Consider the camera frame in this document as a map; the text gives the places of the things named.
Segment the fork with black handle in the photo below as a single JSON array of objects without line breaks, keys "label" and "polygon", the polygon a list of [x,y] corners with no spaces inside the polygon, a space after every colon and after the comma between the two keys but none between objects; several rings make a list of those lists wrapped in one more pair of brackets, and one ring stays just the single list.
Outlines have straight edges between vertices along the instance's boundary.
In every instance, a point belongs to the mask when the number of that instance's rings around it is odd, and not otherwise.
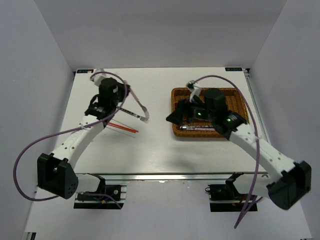
[{"label": "fork with black handle", "polygon": [[130,116],[135,117],[135,118],[137,118],[138,120],[140,120],[140,121],[142,121],[142,122],[144,122],[144,123],[148,123],[148,122],[149,122],[149,118],[148,118],[148,117],[138,115],[138,114],[136,114],[136,113],[134,113],[134,112],[132,112],[132,111],[129,111],[129,110],[124,109],[124,108],[119,107],[119,106],[117,106],[117,108],[118,108],[120,111],[122,111],[122,112],[124,112],[124,113],[126,113],[126,114],[129,114]]}]

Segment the fork with pink handle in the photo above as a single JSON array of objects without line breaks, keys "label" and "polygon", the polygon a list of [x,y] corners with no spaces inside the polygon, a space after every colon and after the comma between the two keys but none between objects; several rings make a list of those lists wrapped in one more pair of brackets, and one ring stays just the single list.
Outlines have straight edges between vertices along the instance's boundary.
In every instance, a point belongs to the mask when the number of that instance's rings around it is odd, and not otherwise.
[{"label": "fork with pink handle", "polygon": [[133,98],[138,103],[138,105],[140,106],[140,108],[142,109],[142,111],[144,113],[144,117],[141,117],[140,120],[145,122],[145,123],[147,123],[149,121],[149,119],[150,119],[150,114],[149,114],[148,109],[140,102],[139,98],[134,93],[134,91],[132,90],[131,86],[129,87],[129,93],[133,96]]}]

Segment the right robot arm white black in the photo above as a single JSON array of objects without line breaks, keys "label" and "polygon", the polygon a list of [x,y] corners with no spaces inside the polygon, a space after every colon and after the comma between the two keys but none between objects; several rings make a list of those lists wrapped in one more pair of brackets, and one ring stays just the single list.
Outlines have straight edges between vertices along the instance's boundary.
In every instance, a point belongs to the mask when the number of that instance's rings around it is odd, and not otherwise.
[{"label": "right robot arm white black", "polygon": [[203,100],[191,93],[189,98],[179,100],[176,109],[166,117],[166,121],[175,125],[196,120],[210,122],[218,134],[242,148],[269,174],[268,179],[262,179],[234,173],[225,182],[229,198],[236,200],[252,193],[288,210],[311,190],[311,166],[305,161],[294,161],[259,139],[246,119],[228,108],[226,96],[220,89],[205,90]]}]

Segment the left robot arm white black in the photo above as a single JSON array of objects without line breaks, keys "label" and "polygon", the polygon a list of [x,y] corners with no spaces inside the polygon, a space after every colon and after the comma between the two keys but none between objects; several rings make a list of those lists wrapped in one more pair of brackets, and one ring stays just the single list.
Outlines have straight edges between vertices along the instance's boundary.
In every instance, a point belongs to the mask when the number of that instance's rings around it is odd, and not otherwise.
[{"label": "left robot arm white black", "polygon": [[124,103],[131,87],[125,81],[103,78],[84,112],[79,127],[51,153],[37,159],[38,187],[63,199],[75,193],[88,192],[94,199],[105,196],[102,179],[91,173],[76,174],[74,168],[92,140],[105,129],[115,112]]}]

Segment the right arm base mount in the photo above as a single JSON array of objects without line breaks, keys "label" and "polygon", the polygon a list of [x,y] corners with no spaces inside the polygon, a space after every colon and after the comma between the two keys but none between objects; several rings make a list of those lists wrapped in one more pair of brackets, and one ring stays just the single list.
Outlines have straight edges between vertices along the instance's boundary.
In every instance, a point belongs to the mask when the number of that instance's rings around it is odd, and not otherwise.
[{"label": "right arm base mount", "polygon": [[224,184],[210,184],[205,192],[209,196],[211,213],[240,213],[247,199],[246,194],[229,193]]}]

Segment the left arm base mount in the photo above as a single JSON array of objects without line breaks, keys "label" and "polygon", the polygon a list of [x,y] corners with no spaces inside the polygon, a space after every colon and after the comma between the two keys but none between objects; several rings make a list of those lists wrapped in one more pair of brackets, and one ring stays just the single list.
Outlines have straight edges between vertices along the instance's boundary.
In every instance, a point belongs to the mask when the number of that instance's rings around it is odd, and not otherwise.
[{"label": "left arm base mount", "polygon": [[81,210],[121,210],[127,195],[127,185],[103,182],[96,192],[77,193],[73,208]]}]

